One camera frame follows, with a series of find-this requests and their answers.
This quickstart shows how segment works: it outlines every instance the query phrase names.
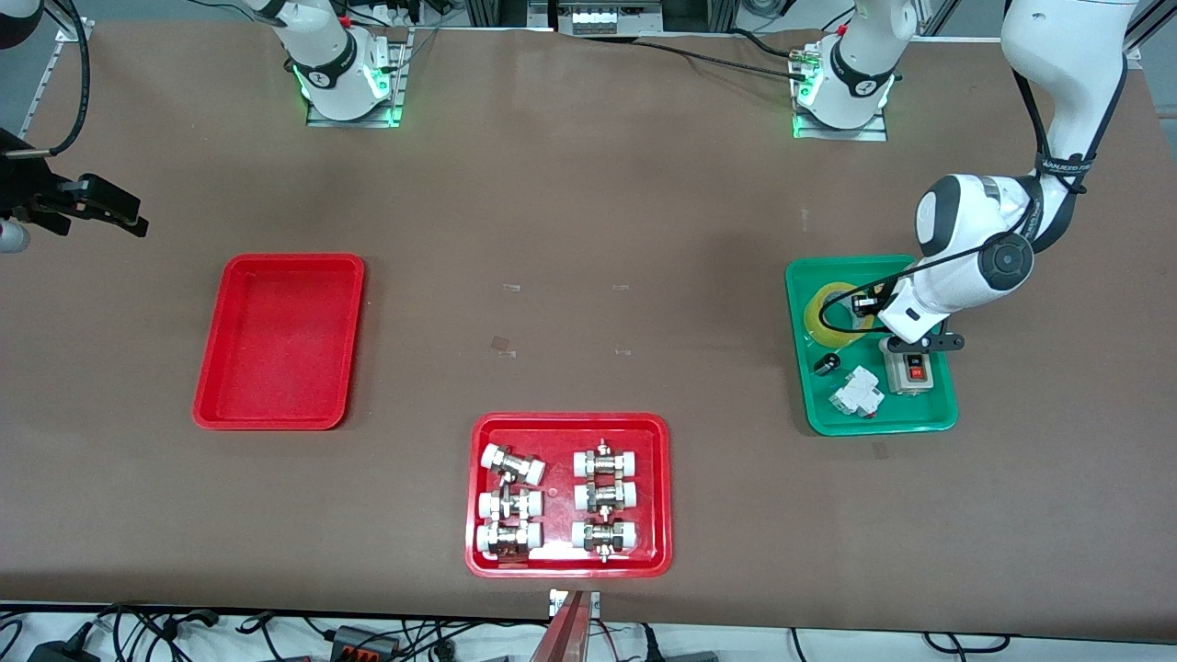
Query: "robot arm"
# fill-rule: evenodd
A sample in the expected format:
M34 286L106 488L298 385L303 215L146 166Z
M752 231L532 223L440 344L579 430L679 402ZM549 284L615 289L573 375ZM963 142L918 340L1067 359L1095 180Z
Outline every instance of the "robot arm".
M381 60L387 60L387 40L372 37L361 26L345 29L330 0L245 4L274 28L304 94L327 119L358 119L388 98L388 75L380 66Z
M924 257L913 267L919 271L884 292L878 315L904 342L917 343L949 315L1016 290L1030 276L1035 253L1066 230L1124 85L1123 39L1136 2L1009 5L1002 49L1016 72L1050 93L1055 119L1039 135L1029 176L951 174L920 199L916 237ZM1023 80L1019 87L1028 92Z
M845 33L818 42L812 92L797 102L834 128L865 125L886 99L916 22L911 0L856 0Z
M59 2L74 26L82 32L79 54L82 59L82 101L69 135L55 147L38 150L0 128L0 253L19 253L28 246L25 225L39 225L54 234L69 233L71 219L102 220L135 237L147 234L147 220L139 216L139 198L97 174L82 174L78 181L54 174L48 158L69 147L86 119L89 90L88 51L73 2ZM42 0L0 0L0 48L25 41L36 29L45 11Z

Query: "green tray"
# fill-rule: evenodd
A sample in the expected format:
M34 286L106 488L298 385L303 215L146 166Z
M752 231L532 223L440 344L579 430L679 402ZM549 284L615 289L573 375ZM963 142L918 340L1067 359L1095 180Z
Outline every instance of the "green tray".
M897 396L886 388L883 352L878 347L882 333L869 333L840 350L831 350L814 342L805 331L805 305L826 284L844 282L862 285L900 271L912 262L909 256L804 258L793 262L785 270L785 292L793 323L793 345L797 347L805 416L819 435L846 437L936 432L956 424L956 391L952 389L952 375L943 352L931 355L930 368L936 388L918 396ZM840 305L831 307L826 317L834 324L850 323L850 313ZM842 366L820 377L813 375L813 364L831 351L842 359ZM886 393L875 418L847 416L830 404L830 396L846 383L846 376L858 365L873 372L879 378L879 390Z

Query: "black wristband on robot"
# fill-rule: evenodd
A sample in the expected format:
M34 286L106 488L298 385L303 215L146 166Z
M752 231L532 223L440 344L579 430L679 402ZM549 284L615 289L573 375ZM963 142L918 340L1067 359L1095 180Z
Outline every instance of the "black wristband on robot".
M875 94L875 92L882 87L891 74L895 73L895 67L889 68L883 73L877 73L875 75L866 75L865 73L851 67L846 64L846 60L842 59L842 41L834 41L833 47L830 48L830 64L833 66L833 73L846 84L846 90L850 91L850 95L857 99L864 99Z
M1057 174L1058 177L1080 177L1086 174L1095 163L1095 158L1056 159L1055 157L1048 157L1042 152L1038 152L1035 154L1033 167L1038 172L1045 174Z
M308 67L295 61L294 66L298 67L298 72L311 85L319 90L331 90L335 86L339 77L347 73L347 69L352 68L352 65L355 64L355 37L348 32L347 45L344 47L344 52L334 60L317 67Z

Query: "metal mounting plate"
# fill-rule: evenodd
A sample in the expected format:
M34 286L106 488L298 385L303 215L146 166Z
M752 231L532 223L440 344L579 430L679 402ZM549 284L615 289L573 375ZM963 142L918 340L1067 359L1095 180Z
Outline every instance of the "metal mounting plate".
M561 591L558 589L552 589L547 594L547 616L550 618L556 617L556 613L560 610L564 605L564 601L568 598L570 591ZM592 591L588 601L588 617L600 618L600 591Z

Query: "electrical connector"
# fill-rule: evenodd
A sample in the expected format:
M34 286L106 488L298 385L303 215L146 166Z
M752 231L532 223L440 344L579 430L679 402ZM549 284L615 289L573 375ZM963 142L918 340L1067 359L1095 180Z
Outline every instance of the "electrical connector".
M391 662L398 649L394 637L343 625L331 641L331 658L352 662Z
M846 377L846 385L830 396L830 404L847 416L873 418L884 397L878 385L879 378L859 365Z

